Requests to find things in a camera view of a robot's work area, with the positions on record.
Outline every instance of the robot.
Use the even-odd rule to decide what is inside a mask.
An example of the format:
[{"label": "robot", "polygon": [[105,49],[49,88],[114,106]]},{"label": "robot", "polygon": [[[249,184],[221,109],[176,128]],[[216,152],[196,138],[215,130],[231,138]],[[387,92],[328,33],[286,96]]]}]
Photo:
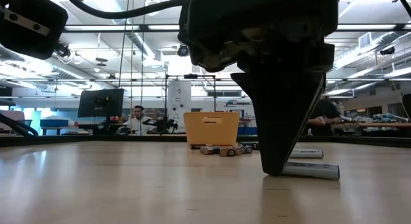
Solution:
[{"label": "robot", "polygon": [[[333,66],[334,45],[325,44],[324,37],[337,29],[338,0],[171,0],[127,12],[102,12],[81,0],[69,1],[104,19],[181,6],[178,38],[192,64],[215,73],[237,63],[244,71],[231,78],[252,100],[263,171],[281,174]],[[0,43],[25,55],[50,57],[67,13],[48,0],[0,4]],[[271,94],[284,102],[281,107],[265,104]]]}]

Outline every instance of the table surface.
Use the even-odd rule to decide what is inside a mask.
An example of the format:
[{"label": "table surface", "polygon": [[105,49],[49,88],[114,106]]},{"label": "table surface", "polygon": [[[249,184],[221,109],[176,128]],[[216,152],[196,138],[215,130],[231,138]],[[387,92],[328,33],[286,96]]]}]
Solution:
[{"label": "table surface", "polygon": [[0,219],[15,223],[409,223],[411,150],[299,143],[339,182],[271,177],[259,152],[201,155],[178,142],[0,148]]},{"label": "table surface", "polygon": [[392,127],[411,128],[411,123],[342,123],[331,125],[332,128],[358,128],[358,127]]}]

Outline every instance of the person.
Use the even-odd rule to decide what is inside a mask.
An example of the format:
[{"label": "person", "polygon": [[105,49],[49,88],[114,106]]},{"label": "person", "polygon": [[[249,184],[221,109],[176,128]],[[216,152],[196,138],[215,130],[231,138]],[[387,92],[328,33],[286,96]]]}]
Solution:
[{"label": "person", "polygon": [[312,135],[333,135],[331,124],[340,121],[340,113],[336,106],[327,99],[320,99],[308,119],[306,131],[311,129]]},{"label": "person", "polygon": [[136,135],[145,135],[148,131],[153,129],[152,126],[143,124],[147,119],[149,119],[149,117],[144,116],[144,107],[136,105],[133,109],[132,118],[124,123],[124,125],[131,128]]}]

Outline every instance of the aa battery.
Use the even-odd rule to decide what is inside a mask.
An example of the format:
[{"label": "aa battery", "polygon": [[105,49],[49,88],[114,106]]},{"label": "aa battery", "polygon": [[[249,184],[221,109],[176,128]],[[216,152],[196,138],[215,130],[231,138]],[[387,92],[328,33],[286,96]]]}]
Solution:
[{"label": "aa battery", "polygon": [[286,162],[281,174],[299,177],[314,177],[329,180],[339,180],[340,168],[337,165],[330,164]]},{"label": "aa battery", "polygon": [[239,142],[238,147],[242,153],[252,153],[252,150],[259,150],[258,143],[253,142]]},{"label": "aa battery", "polygon": [[220,156],[222,156],[222,157],[226,157],[226,156],[228,156],[228,153],[229,151],[228,151],[228,149],[226,149],[226,148],[220,148]]},{"label": "aa battery", "polygon": [[293,150],[290,158],[292,159],[322,159],[324,152],[322,150]]},{"label": "aa battery", "polygon": [[203,146],[200,152],[204,155],[220,153],[220,147]]},{"label": "aa battery", "polygon": [[199,144],[190,144],[190,149],[191,150],[199,150],[202,147],[205,147],[204,145],[199,145]]},{"label": "aa battery", "polygon": [[237,156],[241,156],[242,152],[239,148],[236,148],[234,151],[236,152]]},{"label": "aa battery", "polygon": [[236,154],[236,151],[234,149],[229,149],[227,156],[233,157],[233,156],[235,156],[235,154]]}]

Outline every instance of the wooden table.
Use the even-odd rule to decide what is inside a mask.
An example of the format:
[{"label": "wooden table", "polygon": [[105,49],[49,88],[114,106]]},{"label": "wooden table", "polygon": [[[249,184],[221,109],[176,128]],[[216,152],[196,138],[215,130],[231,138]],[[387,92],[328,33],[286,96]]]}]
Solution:
[{"label": "wooden table", "polygon": [[409,223],[411,150],[297,145],[324,150],[299,161],[339,164],[341,180],[270,177],[258,151],[206,156],[178,142],[0,148],[1,223]]},{"label": "wooden table", "polygon": [[47,130],[57,130],[57,135],[61,134],[61,130],[62,129],[78,129],[78,127],[40,127],[41,129],[43,129],[43,135],[47,135]]}]

